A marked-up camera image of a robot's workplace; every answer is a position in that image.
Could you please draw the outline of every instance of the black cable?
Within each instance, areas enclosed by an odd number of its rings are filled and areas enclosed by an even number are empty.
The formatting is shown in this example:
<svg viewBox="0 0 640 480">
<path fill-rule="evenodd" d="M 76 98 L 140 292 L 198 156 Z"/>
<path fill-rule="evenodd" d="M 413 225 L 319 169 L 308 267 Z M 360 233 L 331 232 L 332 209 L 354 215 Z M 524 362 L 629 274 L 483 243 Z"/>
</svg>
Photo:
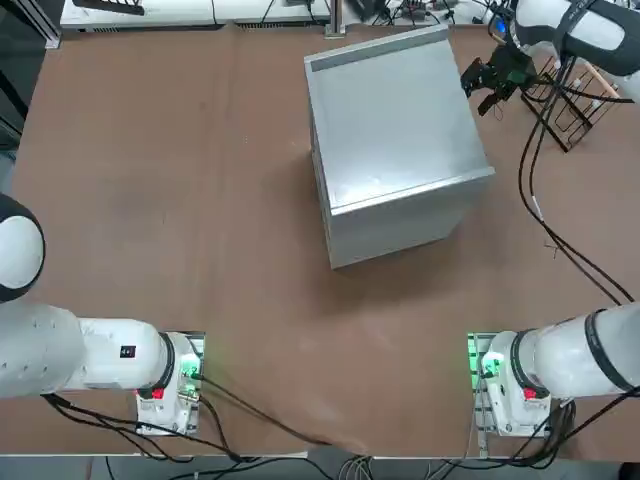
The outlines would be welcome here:
<svg viewBox="0 0 640 480">
<path fill-rule="evenodd" d="M 305 0 L 305 5 L 307 6 L 307 10 L 309 11 L 309 16 L 311 17 L 311 21 L 316 25 L 320 25 L 316 17 L 313 16 L 313 12 L 311 11 L 311 0 Z"/>
<path fill-rule="evenodd" d="M 597 421 L 600 417 L 602 417 L 609 410 L 613 409 L 614 407 L 616 407 L 620 403 L 624 402 L 627 398 L 631 398 L 631 397 L 635 398 L 639 393 L 640 393 L 640 386 L 637 386 L 635 388 L 632 388 L 628 392 L 625 392 L 625 393 L 619 395 L 614 400 L 612 400 L 607 405 L 605 405 L 603 408 L 598 410 L 595 414 L 591 415 L 587 420 L 582 422 L 578 427 L 574 428 L 566 436 L 564 436 L 562 438 L 562 440 L 560 441 L 558 446 L 564 445 L 567 441 L 569 441 L 571 438 L 575 437 L 578 433 L 580 433 L 582 430 L 587 428 L 593 422 Z"/>
<path fill-rule="evenodd" d="M 116 480 L 116 477 L 113 476 L 113 472 L 111 471 L 111 465 L 109 464 L 109 457 L 104 457 L 104 463 L 107 464 L 107 472 L 109 473 L 109 478 L 111 480 Z"/>
<path fill-rule="evenodd" d="M 449 15 L 449 18 L 451 19 L 451 22 L 455 25 L 456 24 L 456 14 L 453 10 L 451 10 L 451 8 L 449 7 L 449 4 L 447 3 L 447 0 L 442 0 L 442 3 L 444 3 L 444 6 L 447 7 L 447 14 Z"/>
<path fill-rule="evenodd" d="M 217 475 L 219 473 L 222 474 L 228 474 L 228 473 L 236 473 L 236 472 L 246 472 L 248 470 L 253 470 L 254 468 L 259 468 L 262 467 L 264 465 L 268 465 L 270 463 L 276 463 L 276 462 L 305 462 L 308 463 L 310 465 L 312 465 L 319 473 L 322 474 L 322 476 L 324 478 L 326 478 L 327 480 L 334 480 L 331 475 L 329 475 L 327 472 L 325 472 L 316 462 L 313 462 L 311 460 L 309 460 L 308 458 L 270 458 L 268 460 L 265 460 L 263 462 L 260 463 L 255 463 L 253 465 L 246 465 L 243 467 L 238 467 L 238 468 L 227 468 L 227 469 L 223 469 L 223 470 L 204 470 L 201 472 L 198 472 L 198 476 L 200 475 Z M 193 473 L 185 473 L 182 475 L 177 475 L 175 477 L 171 477 L 169 480 L 182 480 L 182 479 L 192 479 L 193 478 Z"/>
<path fill-rule="evenodd" d="M 535 82 L 535 85 L 553 85 L 553 82 L 548 82 L 546 80 L 540 79 Z M 573 95 L 577 95 L 583 98 L 589 98 L 591 100 L 600 100 L 601 102 L 624 103 L 624 104 L 635 103 L 630 98 L 615 98 L 615 97 L 603 97 L 601 95 L 593 95 L 591 93 L 583 92 L 582 90 L 576 90 L 575 88 L 569 87 L 567 85 L 560 85 L 560 89 L 566 93 L 571 93 Z M 529 96 L 527 96 L 527 98 L 529 100 L 532 100 L 534 102 L 539 102 L 539 103 L 546 101 L 546 99 L 539 99 L 539 98 L 529 97 Z"/>
<path fill-rule="evenodd" d="M 389 18 L 391 18 L 391 11 L 389 10 L 389 4 L 390 3 L 391 3 L 391 0 L 387 0 L 387 3 L 384 4 L 384 7 L 382 7 L 380 9 L 380 11 L 378 12 L 378 16 L 375 18 L 375 20 L 373 22 L 371 22 L 371 26 L 372 27 L 375 26 L 376 22 L 380 19 L 380 17 L 382 16 L 383 13 L 385 13 L 385 15 L 387 15 Z"/>
<path fill-rule="evenodd" d="M 171 461 L 173 463 L 190 463 L 193 461 L 193 457 L 191 459 L 180 459 L 180 458 L 176 458 L 176 457 L 172 457 L 171 455 L 169 455 L 167 452 L 165 452 L 153 439 L 147 437 L 146 435 L 143 435 L 141 433 L 138 433 L 134 430 L 130 430 L 124 427 L 116 427 L 115 425 L 110 425 L 109 423 L 107 423 L 104 419 L 101 419 L 99 417 L 92 417 L 95 420 L 97 420 L 100 423 L 95 423 L 95 422 L 91 422 L 89 420 L 85 420 L 83 418 L 78 418 L 75 417 L 73 415 L 71 415 L 68 412 L 65 412 L 62 407 L 60 407 L 59 405 L 55 404 L 55 403 L 51 403 L 48 402 L 49 405 L 51 405 L 60 415 L 62 415 L 63 417 L 71 420 L 74 423 L 78 423 L 81 425 L 89 425 L 92 427 L 96 427 L 99 429 L 103 429 L 103 430 L 109 430 L 109 431 L 113 431 L 116 432 L 118 434 L 120 434 L 122 437 L 124 437 L 129 443 L 131 443 L 132 445 L 134 445 L 138 450 L 140 450 L 140 452 L 148 457 L 151 458 L 152 460 L 156 460 L 156 461 Z M 162 456 L 158 457 L 157 455 L 154 455 L 152 453 L 150 453 L 147 449 L 145 449 L 144 447 L 142 447 L 142 445 L 140 445 L 138 442 L 136 442 L 135 440 L 127 437 L 124 432 L 129 433 L 130 435 L 134 435 L 136 437 L 142 438 L 143 440 L 146 440 L 147 442 L 151 443 L 151 445 L 153 445 L 153 447 L 158 450 L 158 452 L 160 452 L 160 454 Z"/>
<path fill-rule="evenodd" d="M 427 12 L 426 12 L 426 15 L 427 15 L 428 17 L 433 18 L 436 22 L 438 22 L 438 25 L 442 25 L 442 22 L 440 21 L 440 19 L 439 19 L 436 15 L 434 15 L 433 13 L 431 13 L 431 12 L 427 11 Z"/>
<path fill-rule="evenodd" d="M 544 117 L 544 114 L 547 112 L 547 109 L 549 108 L 551 102 L 554 100 L 555 97 L 557 97 L 557 93 L 558 93 L 558 88 L 555 88 L 556 86 L 562 85 L 562 82 L 564 81 L 564 73 L 566 73 L 566 69 L 563 69 L 562 72 L 558 72 L 558 74 L 556 75 L 556 80 L 554 82 L 554 93 L 552 93 L 551 95 L 549 95 L 549 97 L 547 98 L 546 102 L 545 102 L 545 106 L 543 106 L 542 111 L 540 112 L 540 114 L 538 115 L 538 120 L 527 140 L 527 143 L 525 145 L 524 151 L 522 152 L 522 157 L 520 159 L 520 166 L 519 166 L 519 170 L 518 170 L 518 189 L 519 189 L 519 193 L 520 193 L 520 199 L 522 200 L 522 203 L 524 204 L 525 208 L 527 209 L 527 212 L 532 216 L 532 218 L 542 227 L 544 228 L 544 230 L 549 234 L 549 236 L 551 237 L 552 240 L 554 240 L 556 242 L 556 244 L 558 245 L 558 249 L 571 261 L 571 263 L 574 264 L 574 266 L 583 274 L 585 275 L 598 289 L 600 289 L 605 295 L 607 295 L 607 297 L 609 297 L 616 305 L 620 305 L 620 301 L 617 300 L 617 298 L 611 294 L 611 292 L 608 291 L 608 289 L 606 287 L 604 287 L 598 280 L 596 280 L 589 272 L 587 272 L 582 265 L 580 265 L 578 263 L 578 261 L 573 258 L 572 255 L 570 255 L 568 253 L 568 251 L 572 252 L 574 255 L 578 256 L 580 259 L 582 259 L 585 263 L 587 263 L 589 266 L 591 266 L 594 270 L 596 270 L 598 273 L 600 273 L 604 278 L 606 278 L 612 285 L 614 285 L 627 299 L 629 299 L 629 301 L 633 302 L 633 297 L 629 294 L 629 292 L 627 292 L 618 282 L 616 282 L 609 274 L 607 274 L 604 270 L 602 270 L 600 267 L 598 267 L 595 263 L 593 263 L 590 259 L 588 259 L 586 256 L 584 256 L 582 253 L 580 253 L 578 250 L 576 250 L 571 244 L 569 244 L 566 240 L 564 240 L 560 235 L 558 235 L 543 219 L 538 217 L 538 214 L 535 213 L 533 211 L 533 208 L 529 205 L 525 194 L 524 194 L 524 188 L 522 185 L 522 174 L 524 171 L 524 164 L 526 161 L 526 157 L 527 154 L 529 152 L 529 148 L 531 146 L 531 142 L 533 141 L 533 138 L 535 137 L 537 130 L 539 128 L 539 126 L 542 124 L 542 120 Z M 541 132 L 541 136 L 544 138 L 544 133 L 546 131 L 546 128 L 543 128 L 542 132 Z"/>
<path fill-rule="evenodd" d="M 227 438 L 224 434 L 224 430 L 222 429 L 222 421 L 220 420 L 220 415 L 218 415 L 218 411 L 215 409 L 213 404 L 209 400 L 207 400 L 207 398 L 202 394 L 200 395 L 200 403 L 202 403 L 207 408 L 207 410 L 209 410 L 209 413 L 211 413 L 211 416 L 213 417 L 213 421 L 216 424 L 216 429 L 218 430 L 218 436 L 220 437 L 222 446 L 226 448 L 229 452 L 233 452 L 233 450 L 231 450 L 231 447 L 229 447 L 229 442 L 227 442 Z M 229 455 L 229 458 L 232 461 L 237 463 L 242 462 L 242 457 L 235 452 L 233 453 L 233 455 Z"/>
<path fill-rule="evenodd" d="M 551 413 L 547 416 L 547 418 L 543 422 L 541 422 L 540 425 L 538 425 L 538 427 L 536 427 L 536 429 L 529 436 L 526 442 L 524 442 L 522 446 L 513 455 L 511 455 L 511 457 L 509 457 L 508 459 L 482 460 L 483 462 L 492 462 L 492 463 L 495 462 L 497 463 L 497 465 L 472 467 L 472 466 L 462 465 L 462 461 L 458 463 L 453 463 L 449 460 L 444 460 L 444 462 L 452 466 L 450 471 L 454 470 L 455 468 L 460 468 L 463 470 L 494 470 L 496 468 L 502 468 L 505 466 L 535 468 L 538 470 L 547 468 L 549 467 L 549 465 L 551 465 L 552 462 L 548 462 L 546 465 L 539 466 L 539 467 L 536 467 L 536 464 L 541 461 L 547 460 L 549 458 L 555 460 L 558 454 L 558 450 L 562 445 L 562 443 L 560 443 L 560 439 L 563 438 L 563 435 L 565 435 L 566 432 L 569 430 L 569 428 L 571 428 L 572 422 L 575 419 L 575 413 L 576 413 L 575 402 L 570 402 L 567 405 L 560 405 L 554 408 L 551 411 Z M 518 458 L 518 456 L 522 452 L 524 452 L 524 450 L 529 446 L 529 444 L 537 438 L 536 436 L 538 435 L 540 430 L 545 428 L 547 424 L 556 423 L 553 420 L 556 415 L 558 416 L 557 417 L 558 424 L 553 426 L 551 435 L 545 440 L 542 448 L 535 454 L 530 455 L 529 457 Z M 559 435 L 555 441 L 553 440 L 553 435 Z M 443 478 L 446 478 L 446 476 L 449 475 L 450 471 L 448 471 L 445 474 L 445 476 L 440 478 L 440 480 L 443 480 Z"/>
<path fill-rule="evenodd" d="M 222 445 L 217 445 L 217 444 L 215 444 L 213 442 L 209 442 L 207 440 L 202 440 L 200 438 L 190 437 L 189 435 L 185 435 L 183 433 L 175 432 L 175 431 L 173 431 L 173 430 L 171 430 L 169 428 L 165 428 L 165 427 L 162 427 L 160 425 L 153 425 L 151 423 L 139 422 L 139 421 L 135 421 L 135 420 L 125 420 L 125 419 L 122 419 L 122 418 L 115 418 L 115 417 L 111 417 L 109 415 L 104 415 L 104 414 L 99 413 L 99 412 L 95 412 L 95 411 L 88 410 L 88 409 L 85 409 L 85 408 L 80 408 L 80 407 L 77 407 L 77 406 L 73 405 L 68 400 L 65 400 L 64 398 L 62 398 L 62 397 L 60 397 L 58 395 L 55 395 L 55 394 L 42 395 L 42 397 L 45 398 L 45 400 L 47 400 L 47 402 L 50 405 L 54 406 L 54 408 L 55 408 L 55 406 L 57 406 L 57 407 L 60 407 L 60 409 L 71 410 L 73 412 L 80 413 L 82 415 L 90 416 L 90 417 L 92 417 L 92 418 L 94 418 L 96 420 L 102 419 L 102 420 L 106 420 L 108 422 L 113 422 L 113 423 L 122 423 L 122 424 L 125 424 L 125 425 L 133 425 L 135 428 L 147 427 L 147 428 L 154 429 L 154 430 L 160 430 L 162 432 L 169 433 L 169 434 L 171 434 L 171 435 L 173 435 L 175 437 L 182 438 L 182 439 L 188 440 L 188 441 L 193 442 L 193 443 L 198 443 L 198 444 L 201 444 L 201 445 L 206 445 L 208 447 L 215 448 L 216 450 L 220 450 L 221 452 L 224 452 L 227 455 L 232 455 L 233 454 L 233 452 L 227 451 L 227 449 L 225 449 Z M 86 420 L 84 420 L 84 421 L 82 421 L 80 423 L 86 423 L 86 424 L 89 424 L 89 425 L 97 426 L 98 428 L 104 428 L 104 425 L 95 424 L 95 423 L 92 423 L 92 422 L 87 422 Z M 152 440 L 149 439 L 147 436 L 143 435 L 143 437 L 147 441 L 152 442 Z"/>
<path fill-rule="evenodd" d="M 549 106 L 549 111 L 548 111 L 548 115 L 547 118 L 545 120 L 545 125 L 542 128 L 542 134 L 540 135 L 540 138 L 538 140 L 538 146 L 536 147 L 536 151 L 533 154 L 533 159 L 531 160 L 531 168 L 529 169 L 529 195 L 531 196 L 531 198 L 536 198 L 534 191 L 533 191 L 533 175 L 534 175 L 534 171 L 536 168 L 536 164 L 538 162 L 538 157 L 540 155 L 540 149 L 542 148 L 542 141 L 544 140 L 544 134 L 546 132 L 546 125 L 549 125 L 549 122 L 551 121 L 551 115 L 553 113 L 554 108 L 556 107 L 556 104 L 558 103 L 558 100 L 560 100 L 561 96 L 558 92 L 557 87 L 564 85 L 566 80 L 569 78 L 569 76 L 571 75 L 571 72 L 573 71 L 573 67 L 575 67 L 576 64 L 576 58 L 573 57 L 573 59 L 570 61 L 571 63 L 569 64 L 569 66 L 566 68 L 565 72 L 562 72 L 561 70 L 558 71 L 558 75 L 556 77 L 557 83 L 558 85 L 556 86 L 556 88 L 553 89 L 552 93 L 552 98 L 551 98 L 551 104 Z"/>
<path fill-rule="evenodd" d="M 226 396 L 230 397 L 231 399 L 235 400 L 237 403 L 239 403 L 243 407 L 245 407 L 248 410 L 252 411 L 256 415 L 261 417 L 263 420 L 266 420 L 269 423 L 271 423 L 271 424 L 275 425 L 276 427 L 280 428 L 281 430 L 284 430 L 289 435 L 292 435 L 292 436 L 294 436 L 294 437 L 296 437 L 296 438 L 298 438 L 298 439 L 300 439 L 300 440 L 302 440 L 304 442 L 311 443 L 311 444 L 314 444 L 314 445 L 323 445 L 323 446 L 331 445 L 330 443 L 327 443 L 327 442 L 324 442 L 322 440 L 317 440 L 315 438 L 309 437 L 309 436 L 307 436 L 307 435 L 305 435 L 303 433 L 300 433 L 300 432 L 294 430 L 293 428 L 288 427 L 287 425 L 285 425 L 281 421 L 277 420 L 276 418 L 274 418 L 274 417 L 272 417 L 270 415 L 267 415 L 262 410 L 259 410 L 258 408 L 256 408 L 253 405 L 251 405 L 249 402 L 246 402 L 242 398 L 238 397 L 235 393 L 229 391 L 228 389 L 226 389 L 222 385 L 220 385 L 220 384 L 218 384 L 218 383 L 216 383 L 216 382 L 214 382 L 212 380 L 209 380 L 204 375 L 194 374 L 194 375 L 191 376 L 191 378 L 193 378 L 195 380 L 200 380 L 202 382 L 205 382 L 205 383 L 211 385 L 212 387 L 220 390 Z"/>
<path fill-rule="evenodd" d="M 264 12 L 264 15 L 262 16 L 262 20 L 260 20 L 260 25 L 262 25 L 264 23 L 264 20 L 267 18 L 267 15 L 269 15 L 269 11 L 271 10 L 271 7 L 273 7 L 273 4 L 276 0 L 271 0 L 269 2 L 269 6 L 267 7 L 267 10 Z"/>
<path fill-rule="evenodd" d="M 225 475 L 228 475 L 230 473 L 233 473 L 233 471 L 238 468 L 240 466 L 239 463 L 236 463 L 233 467 L 231 467 L 229 470 L 227 470 L 226 472 L 222 472 L 219 473 L 218 475 L 216 475 L 214 478 L 212 478 L 211 480 L 220 480 L 222 477 L 224 477 Z"/>
<path fill-rule="evenodd" d="M 615 98 L 615 97 L 603 97 L 601 95 L 593 95 L 591 93 L 582 92 L 580 90 L 576 90 L 571 87 L 562 86 L 562 90 L 568 93 L 572 93 L 574 95 L 578 95 L 583 98 L 590 98 L 591 100 L 600 100 L 601 102 L 609 102 L 609 103 L 636 103 L 630 98 Z"/>
</svg>

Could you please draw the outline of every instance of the black wire rack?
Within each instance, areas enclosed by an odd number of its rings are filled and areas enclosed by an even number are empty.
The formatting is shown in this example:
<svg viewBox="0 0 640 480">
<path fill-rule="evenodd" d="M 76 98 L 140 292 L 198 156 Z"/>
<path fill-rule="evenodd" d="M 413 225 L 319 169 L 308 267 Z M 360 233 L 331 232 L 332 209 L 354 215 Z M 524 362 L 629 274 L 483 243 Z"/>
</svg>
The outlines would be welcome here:
<svg viewBox="0 0 640 480">
<path fill-rule="evenodd" d="M 545 84 L 538 84 L 521 95 L 522 101 L 529 109 L 540 118 L 544 101 L 552 93 L 553 83 L 558 75 L 556 59 L 549 58 L 545 63 L 540 77 L 545 80 Z M 578 93 L 589 93 L 604 98 L 613 98 L 611 92 L 618 90 L 616 85 L 602 84 L 602 76 L 595 67 L 587 68 L 578 66 L 569 78 L 567 85 L 576 93 L 561 92 L 558 107 L 549 122 L 544 118 L 542 124 L 549 134 L 560 145 L 560 148 L 567 153 L 611 111 L 616 104 L 602 100 L 591 100 L 581 97 Z"/>
<path fill-rule="evenodd" d="M 144 15 L 142 0 L 73 0 L 76 7 L 105 10 L 107 12 Z"/>
</svg>

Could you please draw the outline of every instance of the wooden stick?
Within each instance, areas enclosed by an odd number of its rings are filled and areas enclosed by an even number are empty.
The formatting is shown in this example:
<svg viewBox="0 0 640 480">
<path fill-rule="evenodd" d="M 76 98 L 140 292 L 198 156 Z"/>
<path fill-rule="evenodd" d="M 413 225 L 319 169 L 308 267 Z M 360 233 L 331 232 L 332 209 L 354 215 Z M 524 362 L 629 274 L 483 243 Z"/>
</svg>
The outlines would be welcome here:
<svg viewBox="0 0 640 480">
<path fill-rule="evenodd" d="M 618 92 L 616 92 L 611 86 L 611 84 L 607 82 L 602 75 L 600 75 L 600 72 L 598 72 L 593 67 L 593 65 L 591 65 L 589 62 L 584 62 L 584 66 L 589 71 L 589 73 L 593 75 L 593 77 L 596 80 L 598 80 L 598 82 L 600 82 L 602 87 L 607 91 L 607 93 L 609 93 L 609 95 L 611 95 L 613 98 L 620 98 L 620 95 L 618 95 Z"/>
</svg>

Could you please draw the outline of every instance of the table surface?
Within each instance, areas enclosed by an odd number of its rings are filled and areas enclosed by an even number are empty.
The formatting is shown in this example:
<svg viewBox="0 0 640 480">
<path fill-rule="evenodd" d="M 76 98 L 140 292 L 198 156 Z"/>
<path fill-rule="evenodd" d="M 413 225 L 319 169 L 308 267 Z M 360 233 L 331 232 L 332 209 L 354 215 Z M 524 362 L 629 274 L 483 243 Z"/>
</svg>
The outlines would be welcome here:
<svg viewBox="0 0 640 480">
<path fill-rule="evenodd" d="M 517 98 L 502 121 L 476 118 L 497 174 L 450 238 L 329 268 L 303 57 L 394 31 L 354 29 L 336 41 L 320 29 L 107 34 L 48 52 L 14 179 L 15 197 L 39 217 L 48 242 L 30 299 L 79 316 L 206 331 L 210 376 L 346 449 L 461 456 L 472 402 L 467 332 L 545 325 L 608 301 L 554 258 L 520 204 L 516 173 L 533 118 Z M 451 41 L 461 69 L 495 46 L 482 29 L 455 30 Z M 385 92 L 372 98 L 389 101 Z M 640 291 L 638 227 L 629 221 L 639 115 L 617 108 L 568 155 L 545 143 L 536 176 L 548 221 L 632 292 Z M 134 414 L 128 392 L 67 396 Z M 605 401 L 580 400 L 579 420 Z M 306 448 L 217 403 L 233 448 Z M 3 453 L 133 451 L 39 398 L 2 407 Z M 563 454 L 640 460 L 637 418 L 626 402 Z M 216 439 L 208 420 L 201 436 Z M 176 453 L 214 453 L 165 443 Z M 494 440 L 491 453 L 514 446 Z"/>
</svg>

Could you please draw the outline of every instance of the metal rack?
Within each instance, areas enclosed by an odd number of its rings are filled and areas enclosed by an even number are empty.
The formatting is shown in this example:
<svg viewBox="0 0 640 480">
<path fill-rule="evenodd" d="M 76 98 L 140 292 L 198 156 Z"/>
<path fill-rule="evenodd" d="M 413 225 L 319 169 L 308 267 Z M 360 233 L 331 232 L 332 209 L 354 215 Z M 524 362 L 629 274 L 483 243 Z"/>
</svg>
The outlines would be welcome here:
<svg viewBox="0 0 640 480">
<path fill-rule="evenodd" d="M 598 69 L 589 63 L 584 63 L 574 70 L 567 85 L 576 92 L 585 92 L 604 98 L 620 98 L 617 93 L 618 86 L 611 85 L 600 74 Z M 541 110 L 548 97 L 552 93 L 553 83 L 558 75 L 557 63 L 551 57 L 545 63 L 540 77 L 547 81 L 549 85 L 536 85 L 530 90 L 523 92 L 522 101 L 536 115 L 541 117 Z M 554 113 L 549 122 L 542 119 L 542 123 L 560 145 L 560 148 L 567 153 L 575 147 L 587 133 L 614 108 L 616 104 L 591 100 L 581 97 L 578 93 L 561 92 L 558 101 L 557 113 Z"/>
</svg>

